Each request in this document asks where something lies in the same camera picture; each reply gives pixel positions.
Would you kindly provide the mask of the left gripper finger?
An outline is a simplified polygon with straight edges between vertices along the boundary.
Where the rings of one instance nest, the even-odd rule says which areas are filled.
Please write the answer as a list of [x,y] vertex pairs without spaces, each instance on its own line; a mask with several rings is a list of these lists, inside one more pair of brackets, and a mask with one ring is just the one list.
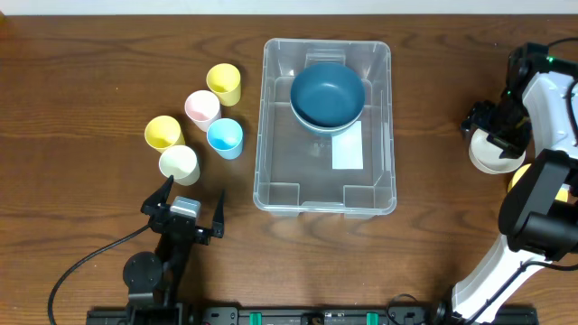
[[224,199],[225,191],[223,190],[212,218],[212,236],[217,238],[223,238],[225,232]]
[[140,211],[145,215],[163,214],[168,209],[166,202],[169,198],[173,181],[174,178],[171,175],[158,190],[143,202]]

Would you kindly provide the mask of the white small bowl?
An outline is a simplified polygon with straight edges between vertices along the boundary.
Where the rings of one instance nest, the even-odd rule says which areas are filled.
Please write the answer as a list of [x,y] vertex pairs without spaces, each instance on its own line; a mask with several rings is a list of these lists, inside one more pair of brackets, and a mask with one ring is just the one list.
[[488,133],[477,129],[470,141],[469,157],[474,166],[487,174],[510,173],[517,170],[524,160],[526,154],[523,153],[516,159],[501,158],[503,150],[487,140]]

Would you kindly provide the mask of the dark blue bowl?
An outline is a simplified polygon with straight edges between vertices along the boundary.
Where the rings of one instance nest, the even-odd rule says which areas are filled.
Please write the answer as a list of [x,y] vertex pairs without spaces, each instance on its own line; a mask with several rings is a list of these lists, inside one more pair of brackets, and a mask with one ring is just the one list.
[[365,106],[361,78],[334,63],[313,64],[293,81],[290,103],[297,117],[318,129],[337,131],[355,122]]
[[304,129],[308,130],[309,132],[311,132],[313,134],[319,135],[319,136],[341,135],[341,134],[345,133],[348,129],[350,129],[355,124],[355,121],[351,121],[345,125],[328,127],[328,126],[314,125],[314,124],[306,121],[305,119],[303,119],[300,116],[296,116],[296,120],[299,122],[299,124]]

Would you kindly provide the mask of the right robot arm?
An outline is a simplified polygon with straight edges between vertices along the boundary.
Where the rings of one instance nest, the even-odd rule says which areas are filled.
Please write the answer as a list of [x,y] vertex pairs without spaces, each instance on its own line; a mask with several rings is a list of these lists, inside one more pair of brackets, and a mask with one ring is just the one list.
[[577,251],[577,205],[556,200],[567,185],[577,193],[577,64],[528,42],[508,56],[506,87],[498,103],[475,103],[461,130],[486,132],[502,158],[519,158],[529,144],[536,158],[507,193],[499,210],[499,237],[478,266],[452,287],[432,322],[535,324],[530,312],[503,303],[524,281]]

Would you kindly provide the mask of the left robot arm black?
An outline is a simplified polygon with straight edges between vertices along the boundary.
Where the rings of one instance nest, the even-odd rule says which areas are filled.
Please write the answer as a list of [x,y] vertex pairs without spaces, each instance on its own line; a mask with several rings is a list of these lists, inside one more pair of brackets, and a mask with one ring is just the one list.
[[177,196],[171,204],[167,202],[172,185],[173,177],[169,177],[141,206],[149,217],[147,226],[161,237],[153,252],[137,253],[124,266],[128,304],[123,322],[128,325],[193,324],[192,307],[177,298],[191,248],[206,246],[225,233],[224,194],[219,196],[211,226],[205,228],[197,224],[197,200]]

